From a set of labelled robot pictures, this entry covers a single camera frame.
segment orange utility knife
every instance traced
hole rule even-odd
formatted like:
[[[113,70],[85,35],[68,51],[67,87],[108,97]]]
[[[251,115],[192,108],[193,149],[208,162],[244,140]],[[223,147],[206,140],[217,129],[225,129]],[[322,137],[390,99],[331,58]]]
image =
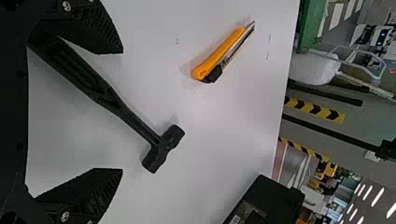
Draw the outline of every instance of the orange utility knife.
[[[256,22],[247,27],[238,27],[224,43],[218,47],[203,63],[192,70],[192,76],[204,83],[216,82],[227,65],[254,32]]]

